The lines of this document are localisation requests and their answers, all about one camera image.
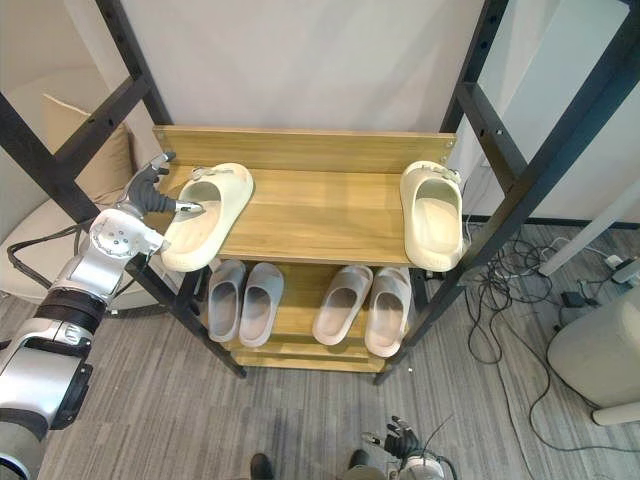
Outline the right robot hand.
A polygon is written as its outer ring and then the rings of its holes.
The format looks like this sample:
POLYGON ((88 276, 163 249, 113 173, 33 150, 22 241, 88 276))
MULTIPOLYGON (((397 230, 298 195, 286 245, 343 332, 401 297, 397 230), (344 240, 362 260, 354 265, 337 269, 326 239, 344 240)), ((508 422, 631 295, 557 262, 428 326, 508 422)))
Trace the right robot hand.
POLYGON ((372 432, 363 432, 361 439, 366 444, 380 448, 400 460, 407 460, 422 452, 424 446, 407 421, 392 415, 386 427, 387 433, 384 438, 372 432))

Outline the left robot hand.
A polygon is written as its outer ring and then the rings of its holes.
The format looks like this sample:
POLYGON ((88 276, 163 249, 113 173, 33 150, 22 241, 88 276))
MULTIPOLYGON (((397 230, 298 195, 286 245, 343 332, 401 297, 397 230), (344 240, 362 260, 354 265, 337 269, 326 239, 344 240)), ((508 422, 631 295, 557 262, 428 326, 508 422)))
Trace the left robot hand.
POLYGON ((176 153, 172 151, 155 156, 132 177, 116 200, 115 206, 140 219, 149 212, 203 213, 205 209, 201 204, 173 199, 156 189, 155 184, 160 177, 169 174, 169 169, 164 167, 164 164, 171 162, 175 157, 176 153))

